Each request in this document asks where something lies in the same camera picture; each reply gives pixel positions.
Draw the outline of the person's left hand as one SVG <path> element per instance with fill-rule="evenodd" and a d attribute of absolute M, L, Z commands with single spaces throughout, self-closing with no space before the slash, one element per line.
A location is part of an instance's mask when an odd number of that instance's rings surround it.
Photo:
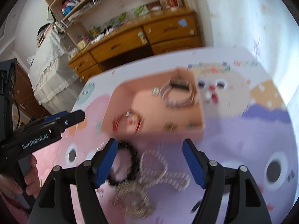
<path fill-rule="evenodd" d="M 29 196 L 34 196 L 35 198 L 39 195 L 40 178 L 38 176 L 37 159 L 34 155 L 30 158 L 30 170 L 24 177 L 26 183 L 26 193 Z M 23 190 L 20 185 L 10 176 L 5 173 L 1 174 L 1 191 L 9 198 L 14 199 L 16 194 L 22 194 Z"/>

